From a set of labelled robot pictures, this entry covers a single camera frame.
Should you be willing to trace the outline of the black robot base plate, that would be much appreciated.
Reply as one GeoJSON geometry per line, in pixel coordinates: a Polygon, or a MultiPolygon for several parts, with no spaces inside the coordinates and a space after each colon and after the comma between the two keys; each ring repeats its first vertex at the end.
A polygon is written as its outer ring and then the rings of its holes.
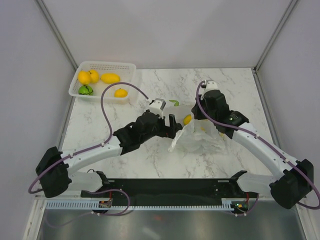
{"type": "Polygon", "coordinates": [[[256,198],[237,184],[241,170],[230,178],[103,178],[98,191],[123,190],[134,206],[212,206],[222,199],[256,198]]]}

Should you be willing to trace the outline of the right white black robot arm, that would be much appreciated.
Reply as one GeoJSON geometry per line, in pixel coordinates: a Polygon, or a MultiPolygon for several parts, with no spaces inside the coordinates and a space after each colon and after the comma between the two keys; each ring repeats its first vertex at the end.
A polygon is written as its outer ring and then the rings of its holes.
{"type": "Polygon", "coordinates": [[[241,112],[231,110],[223,93],[218,89],[196,94],[192,108],[196,120],[209,120],[229,139],[245,147],[270,171],[270,175],[243,173],[228,185],[229,193],[241,197],[246,192],[270,195],[285,209],[295,205],[318,210],[319,206],[302,203],[311,191],[320,194],[314,184],[314,166],[304,159],[297,160],[261,137],[249,119],[241,112]]]}

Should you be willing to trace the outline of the yellow fake orange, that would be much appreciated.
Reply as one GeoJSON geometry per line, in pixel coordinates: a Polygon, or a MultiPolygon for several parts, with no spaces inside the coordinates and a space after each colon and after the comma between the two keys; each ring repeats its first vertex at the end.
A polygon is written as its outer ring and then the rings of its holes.
{"type": "Polygon", "coordinates": [[[192,116],[191,116],[190,114],[188,114],[188,115],[185,116],[184,119],[183,119],[183,125],[184,125],[184,126],[188,125],[188,124],[191,122],[192,119],[193,119],[192,116]]]}

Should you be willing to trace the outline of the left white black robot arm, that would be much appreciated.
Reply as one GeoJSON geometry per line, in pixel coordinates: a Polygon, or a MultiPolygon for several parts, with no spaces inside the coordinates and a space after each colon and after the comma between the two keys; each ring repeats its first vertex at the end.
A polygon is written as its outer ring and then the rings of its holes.
{"type": "Polygon", "coordinates": [[[153,137],[174,139],[183,127],[173,114],[165,117],[145,111],[136,121],[116,130],[111,137],[93,146],[63,153],[57,147],[47,149],[35,172],[46,198],[64,193],[72,183],[71,175],[101,160],[133,152],[153,137]]]}

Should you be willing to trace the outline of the white lemon-print plastic bag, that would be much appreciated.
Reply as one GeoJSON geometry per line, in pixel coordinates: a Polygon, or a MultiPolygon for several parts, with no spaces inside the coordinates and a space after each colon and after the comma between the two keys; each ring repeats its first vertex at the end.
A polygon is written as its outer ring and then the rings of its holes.
{"type": "Polygon", "coordinates": [[[219,133],[216,127],[207,119],[194,119],[192,102],[179,102],[167,100],[164,114],[173,114],[177,123],[182,125],[182,130],[176,133],[172,140],[169,152],[181,151],[185,153],[222,153],[227,149],[226,136],[219,133]],[[191,115],[192,120],[188,125],[183,124],[185,116],[191,115]]]}

